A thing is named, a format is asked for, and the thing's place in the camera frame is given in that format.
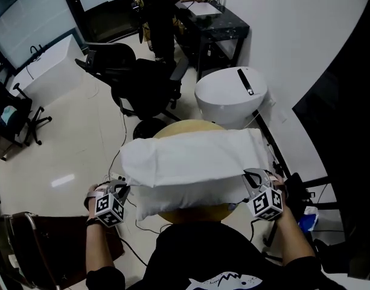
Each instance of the white tiled floor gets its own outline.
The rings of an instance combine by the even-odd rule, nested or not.
[[[145,43],[139,44],[137,35],[121,42],[130,45],[138,58],[154,58]],[[176,57],[181,55],[183,53],[177,48]],[[182,80],[182,98],[173,111],[182,119],[201,118],[194,97],[195,85],[196,72],[189,68]],[[4,214],[30,211],[42,216],[85,215],[83,200],[89,186],[103,180],[124,139],[119,107],[113,102],[106,84],[84,73],[82,85],[47,106],[43,114],[52,116],[53,121],[38,130],[42,146],[33,143],[17,151],[6,163],[0,160],[1,210]],[[138,122],[136,117],[126,117],[127,141],[132,139]],[[118,159],[112,170],[123,173]],[[52,181],[68,175],[74,175],[74,179],[51,187]],[[126,203],[126,209],[128,215],[120,226],[121,235],[148,262],[157,234],[136,228],[135,208]],[[240,204],[223,223],[250,238],[251,220],[247,207]],[[139,226],[159,231],[166,223],[161,217],[153,216]],[[253,243],[259,250],[263,249],[262,238],[269,227],[267,222],[254,224]],[[145,267],[126,246],[125,251],[115,265],[125,275],[126,283],[132,285],[143,277]],[[86,289],[84,282],[71,288]]]

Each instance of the black panel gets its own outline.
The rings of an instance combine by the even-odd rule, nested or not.
[[[366,277],[370,273],[370,0],[339,54],[293,110],[331,179],[350,247],[350,274]]]

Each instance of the black pants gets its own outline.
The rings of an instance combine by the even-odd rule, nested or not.
[[[173,16],[170,12],[151,10],[147,22],[155,56],[164,58],[166,64],[175,67]]]

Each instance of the white pillow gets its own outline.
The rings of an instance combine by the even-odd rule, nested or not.
[[[240,152],[240,158],[245,159],[243,160],[243,163],[247,167],[269,169],[267,153],[261,136],[261,131],[259,129],[246,129],[246,132],[246,136],[250,138],[250,142],[252,143],[252,148],[250,148],[251,146],[247,145],[247,143],[246,145],[243,145],[245,149]],[[123,154],[122,162],[125,161],[124,158],[127,155],[128,153]],[[149,167],[148,163],[145,163],[144,165],[146,166],[145,169]],[[134,163],[133,166],[132,170],[135,170],[138,167],[137,163]],[[146,176],[141,178],[145,181],[151,182],[151,177],[152,176],[149,175],[147,179]],[[135,182],[135,180],[130,177],[127,179],[131,182]],[[216,180],[209,178],[208,181],[194,182],[191,184],[159,185],[154,188],[146,187],[144,185],[132,185],[131,191],[136,198],[136,219],[138,221],[145,219],[147,216],[153,216],[164,211],[173,211],[178,208],[198,207],[203,205],[238,203],[248,197],[241,174]]]

